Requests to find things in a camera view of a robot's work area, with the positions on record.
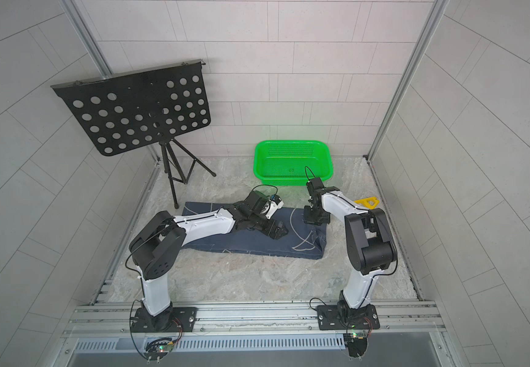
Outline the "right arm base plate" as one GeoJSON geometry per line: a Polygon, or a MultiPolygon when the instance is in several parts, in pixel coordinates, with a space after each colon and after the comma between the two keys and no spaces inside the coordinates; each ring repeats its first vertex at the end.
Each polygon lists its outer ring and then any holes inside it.
{"type": "Polygon", "coordinates": [[[379,330],[381,324],[376,307],[351,309],[347,304],[319,305],[315,308],[320,330],[379,330]]]}

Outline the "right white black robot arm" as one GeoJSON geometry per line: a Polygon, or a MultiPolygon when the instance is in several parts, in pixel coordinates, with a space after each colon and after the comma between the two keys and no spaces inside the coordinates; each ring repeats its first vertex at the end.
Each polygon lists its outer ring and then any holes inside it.
{"type": "Polygon", "coordinates": [[[367,209],[348,199],[336,187],[327,187],[318,177],[310,179],[306,188],[309,205],[304,208],[304,221],[312,225],[329,224],[332,218],[344,225],[348,260],[353,268],[342,301],[350,310],[367,307],[370,296],[382,276],[393,274],[398,255],[387,215],[380,208],[367,209]]]}

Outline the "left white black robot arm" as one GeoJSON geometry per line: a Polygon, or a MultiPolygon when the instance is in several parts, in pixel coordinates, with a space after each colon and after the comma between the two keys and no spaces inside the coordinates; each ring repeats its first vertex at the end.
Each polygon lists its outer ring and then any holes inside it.
{"type": "Polygon", "coordinates": [[[208,213],[191,216],[173,216],[167,211],[157,213],[131,241],[127,258],[134,264],[127,269],[136,272],[141,280],[142,305],[147,313],[156,317],[173,307],[167,273],[182,247],[212,235],[245,229],[278,240],[288,234],[286,226],[273,218],[282,207],[279,195],[252,190],[244,200],[208,213]]]}

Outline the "dark blue pillowcase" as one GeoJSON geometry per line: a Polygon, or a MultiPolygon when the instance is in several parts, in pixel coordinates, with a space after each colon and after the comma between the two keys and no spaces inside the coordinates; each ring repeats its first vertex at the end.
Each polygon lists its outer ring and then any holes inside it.
{"type": "Polygon", "coordinates": [[[203,252],[237,253],[319,260],[325,253],[326,224],[314,226],[303,220],[301,208],[283,207],[273,215],[282,222],[288,234],[275,240],[263,233],[248,229],[218,234],[187,243],[185,247],[203,252]]]}

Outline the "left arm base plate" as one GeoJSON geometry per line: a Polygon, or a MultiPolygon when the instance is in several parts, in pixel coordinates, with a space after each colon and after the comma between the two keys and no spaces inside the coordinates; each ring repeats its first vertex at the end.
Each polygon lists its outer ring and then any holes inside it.
{"type": "Polygon", "coordinates": [[[134,333],[192,332],[198,313],[197,307],[168,307],[162,313],[151,316],[144,306],[130,317],[130,331],[134,333]]]}

